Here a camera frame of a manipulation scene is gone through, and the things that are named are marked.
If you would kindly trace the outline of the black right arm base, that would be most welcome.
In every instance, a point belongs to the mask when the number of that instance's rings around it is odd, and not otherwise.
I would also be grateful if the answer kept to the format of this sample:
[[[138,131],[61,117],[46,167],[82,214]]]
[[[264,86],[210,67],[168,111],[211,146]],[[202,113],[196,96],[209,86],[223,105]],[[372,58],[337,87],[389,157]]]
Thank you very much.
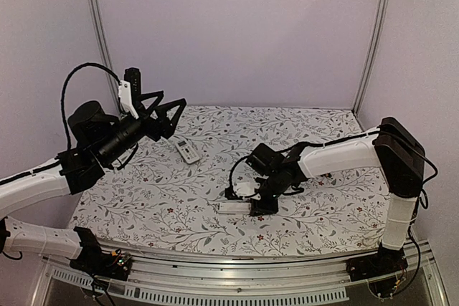
[[[348,259],[346,272],[352,282],[374,279],[368,284],[378,298],[393,297],[406,280],[408,263],[403,249],[391,250],[381,244],[375,254]]]

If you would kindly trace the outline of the white slim remote control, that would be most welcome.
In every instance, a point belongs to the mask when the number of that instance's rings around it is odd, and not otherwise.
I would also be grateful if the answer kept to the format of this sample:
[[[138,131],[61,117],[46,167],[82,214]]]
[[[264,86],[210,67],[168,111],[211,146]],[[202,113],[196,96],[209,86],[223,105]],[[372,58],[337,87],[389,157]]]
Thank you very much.
[[[220,202],[218,206],[219,214],[226,215],[248,215],[251,210],[251,204],[246,202]]]

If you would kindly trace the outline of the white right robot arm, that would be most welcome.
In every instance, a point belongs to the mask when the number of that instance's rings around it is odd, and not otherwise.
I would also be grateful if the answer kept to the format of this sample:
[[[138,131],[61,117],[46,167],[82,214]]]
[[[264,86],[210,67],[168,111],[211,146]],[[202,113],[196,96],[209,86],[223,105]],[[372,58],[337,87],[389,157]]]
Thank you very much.
[[[296,242],[311,252],[383,247],[371,259],[374,272],[397,265],[425,182],[425,151],[394,118],[326,143],[282,151],[259,144],[247,164],[257,172],[250,215],[280,219],[268,244]]]

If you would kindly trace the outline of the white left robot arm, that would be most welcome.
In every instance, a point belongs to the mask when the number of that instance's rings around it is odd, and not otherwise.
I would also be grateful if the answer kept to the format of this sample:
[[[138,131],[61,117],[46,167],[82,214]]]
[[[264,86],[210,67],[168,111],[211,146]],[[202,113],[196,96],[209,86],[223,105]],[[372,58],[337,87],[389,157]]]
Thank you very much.
[[[58,153],[40,167],[1,181],[1,250],[34,252],[79,259],[92,273],[102,272],[106,257],[89,229],[55,229],[21,224],[17,210],[47,199],[75,195],[92,188],[143,137],[170,138],[186,107],[184,98],[162,104],[162,91],[138,97],[132,112],[119,119],[96,100],[85,102],[69,117],[75,148]]]

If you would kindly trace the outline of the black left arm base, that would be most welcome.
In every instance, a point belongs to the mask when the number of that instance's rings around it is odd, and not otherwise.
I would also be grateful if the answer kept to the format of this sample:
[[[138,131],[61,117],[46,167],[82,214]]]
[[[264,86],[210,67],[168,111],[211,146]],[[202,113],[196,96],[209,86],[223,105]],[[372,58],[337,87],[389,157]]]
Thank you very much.
[[[74,231],[79,236],[81,252],[76,259],[70,260],[70,267],[84,272],[91,277],[107,277],[126,281],[132,267],[132,255],[116,249],[114,252],[103,252],[91,230],[78,227]]]

